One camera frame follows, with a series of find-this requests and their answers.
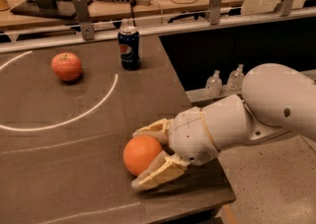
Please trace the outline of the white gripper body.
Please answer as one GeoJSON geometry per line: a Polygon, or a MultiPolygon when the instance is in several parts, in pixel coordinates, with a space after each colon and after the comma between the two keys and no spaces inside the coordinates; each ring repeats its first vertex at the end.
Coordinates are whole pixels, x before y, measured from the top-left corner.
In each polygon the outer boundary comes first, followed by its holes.
{"type": "Polygon", "coordinates": [[[219,156],[201,109],[179,113],[168,128],[169,147],[186,162],[201,166],[219,156]]]}

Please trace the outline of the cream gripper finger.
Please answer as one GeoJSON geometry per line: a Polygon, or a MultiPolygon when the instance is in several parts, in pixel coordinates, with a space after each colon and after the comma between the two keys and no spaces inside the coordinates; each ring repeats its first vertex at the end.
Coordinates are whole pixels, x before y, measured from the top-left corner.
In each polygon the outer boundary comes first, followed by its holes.
{"type": "Polygon", "coordinates": [[[169,142],[168,130],[172,120],[163,118],[159,119],[147,126],[143,126],[141,128],[136,129],[132,136],[142,136],[147,135],[155,138],[161,144],[166,145],[169,142]]]}
{"type": "Polygon", "coordinates": [[[188,165],[189,162],[179,155],[169,155],[167,152],[161,151],[149,167],[132,181],[131,187],[136,190],[156,188],[182,176],[188,165]]]}

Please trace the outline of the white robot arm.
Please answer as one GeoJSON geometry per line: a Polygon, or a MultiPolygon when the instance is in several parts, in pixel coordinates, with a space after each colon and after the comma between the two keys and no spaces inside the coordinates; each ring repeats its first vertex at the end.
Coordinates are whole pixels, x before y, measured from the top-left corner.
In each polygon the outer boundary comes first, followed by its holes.
{"type": "Polygon", "coordinates": [[[259,65],[245,75],[240,95],[137,129],[136,136],[150,135],[172,152],[158,154],[131,186],[158,187],[183,175],[190,165],[216,159],[224,149],[288,132],[316,138],[316,82],[284,65],[259,65]]]}

